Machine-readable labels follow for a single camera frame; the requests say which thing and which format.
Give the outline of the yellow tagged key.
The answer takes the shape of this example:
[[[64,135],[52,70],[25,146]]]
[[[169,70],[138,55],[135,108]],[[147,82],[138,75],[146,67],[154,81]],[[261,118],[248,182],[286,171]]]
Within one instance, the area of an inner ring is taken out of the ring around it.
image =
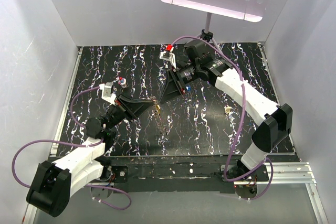
[[[157,104],[157,105],[155,106],[155,108],[156,108],[157,113],[160,114],[160,111],[161,111],[160,106]]]

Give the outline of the silver keyring holder with keys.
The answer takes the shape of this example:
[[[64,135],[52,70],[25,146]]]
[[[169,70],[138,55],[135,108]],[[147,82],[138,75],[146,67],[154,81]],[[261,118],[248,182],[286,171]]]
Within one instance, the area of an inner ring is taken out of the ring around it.
[[[154,107],[157,104],[159,105],[158,101],[154,100]],[[154,111],[154,117],[155,117],[155,121],[156,121],[157,128],[159,130],[159,133],[163,134],[165,136],[168,136],[167,130],[166,130],[165,126],[163,125],[163,121],[161,119],[161,112],[160,112],[160,114],[158,114],[157,111],[156,111],[156,108],[155,108],[155,111]]]

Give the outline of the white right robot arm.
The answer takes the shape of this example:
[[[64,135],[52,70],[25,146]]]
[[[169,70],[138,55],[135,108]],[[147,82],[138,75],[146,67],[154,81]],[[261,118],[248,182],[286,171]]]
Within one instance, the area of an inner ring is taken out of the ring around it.
[[[185,65],[178,65],[173,49],[172,44],[167,45],[159,55],[160,59],[172,65],[167,70],[160,103],[184,95],[187,84],[198,79],[209,82],[229,95],[241,106],[242,115],[249,114],[258,127],[245,154],[232,168],[226,165],[223,176],[228,182],[251,180],[268,154],[290,134],[293,114],[291,106],[279,105],[251,86],[243,78],[237,65],[223,54],[215,42],[208,43],[192,37],[184,46],[189,58]]]

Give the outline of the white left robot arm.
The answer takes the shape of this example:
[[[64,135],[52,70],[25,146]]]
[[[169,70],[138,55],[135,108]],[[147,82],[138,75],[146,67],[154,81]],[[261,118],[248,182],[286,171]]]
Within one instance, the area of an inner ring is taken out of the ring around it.
[[[154,100],[118,95],[105,115],[87,120],[87,140],[82,145],[52,163],[44,161],[38,165],[26,201],[57,217],[68,205],[70,197],[92,180],[108,181],[112,170],[97,159],[113,144],[113,127],[124,119],[137,119],[154,105]]]

